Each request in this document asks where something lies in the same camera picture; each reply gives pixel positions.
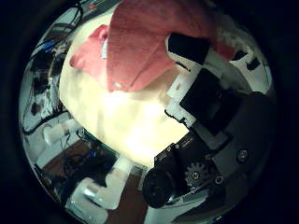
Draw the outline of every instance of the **gear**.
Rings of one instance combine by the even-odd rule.
[[[185,180],[191,189],[198,189],[209,183],[210,172],[205,164],[197,162],[191,163],[185,172]]]

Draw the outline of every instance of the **screw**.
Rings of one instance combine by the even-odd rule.
[[[249,152],[246,149],[241,149],[237,154],[238,162],[244,163],[249,158]]]
[[[218,175],[218,176],[216,176],[216,178],[215,178],[215,183],[216,184],[222,184],[223,183],[223,180],[224,180],[224,178],[223,178],[223,176],[222,175]]]
[[[194,173],[192,174],[192,178],[195,179],[195,180],[198,179],[199,176],[200,176],[200,175],[199,175],[198,172],[194,172]]]

